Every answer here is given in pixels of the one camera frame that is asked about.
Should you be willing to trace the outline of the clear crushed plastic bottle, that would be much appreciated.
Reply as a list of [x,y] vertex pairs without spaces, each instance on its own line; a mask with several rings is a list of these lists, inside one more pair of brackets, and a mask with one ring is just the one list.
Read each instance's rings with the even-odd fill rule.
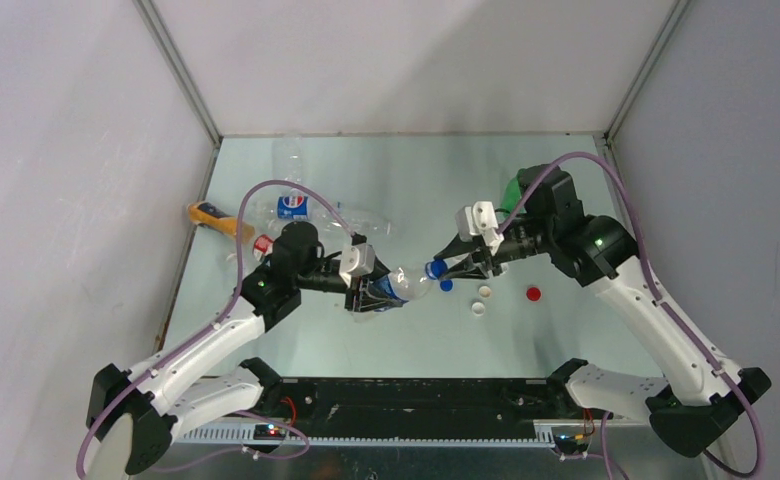
[[[396,269],[391,270],[384,278],[389,279],[396,295],[403,300],[406,300],[406,303],[402,307],[408,303],[421,299],[438,283],[437,280],[432,280],[427,277],[425,274],[425,265],[397,267]],[[379,313],[352,313],[352,316],[356,322],[364,322],[371,320],[379,314],[396,309],[400,308]]]

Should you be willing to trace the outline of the green plastic bottle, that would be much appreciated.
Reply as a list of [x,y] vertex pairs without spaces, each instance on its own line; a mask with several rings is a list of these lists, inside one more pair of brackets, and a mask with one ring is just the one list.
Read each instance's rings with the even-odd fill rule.
[[501,212],[505,215],[511,214],[514,210],[522,212],[523,198],[525,193],[525,187],[518,175],[515,175],[509,180],[503,191],[502,200],[500,204]]

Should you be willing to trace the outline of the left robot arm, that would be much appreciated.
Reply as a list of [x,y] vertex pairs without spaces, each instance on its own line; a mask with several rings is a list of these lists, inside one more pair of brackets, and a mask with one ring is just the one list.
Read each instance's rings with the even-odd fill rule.
[[224,309],[189,338],[128,369],[108,364],[96,373],[78,476],[126,479],[153,467],[180,436],[218,417],[249,409],[274,414],[282,380],[261,359],[218,378],[205,374],[295,311],[305,290],[342,294],[351,313],[403,306],[389,273],[363,235],[352,235],[327,255],[312,224],[287,224],[265,259],[239,277]]

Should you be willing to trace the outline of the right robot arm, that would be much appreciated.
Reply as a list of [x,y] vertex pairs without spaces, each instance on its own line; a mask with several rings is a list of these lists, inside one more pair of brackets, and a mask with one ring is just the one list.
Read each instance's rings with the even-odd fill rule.
[[616,219],[584,212],[570,174],[539,165],[518,173],[520,212],[501,227],[479,202],[456,217],[457,235],[426,272],[444,280],[488,279],[513,261],[547,256],[555,268],[616,310],[660,368],[657,377],[607,371],[573,359],[548,378],[551,411],[584,408],[649,425],[676,453],[705,453],[770,388],[766,373],[728,358],[645,267],[638,242]]

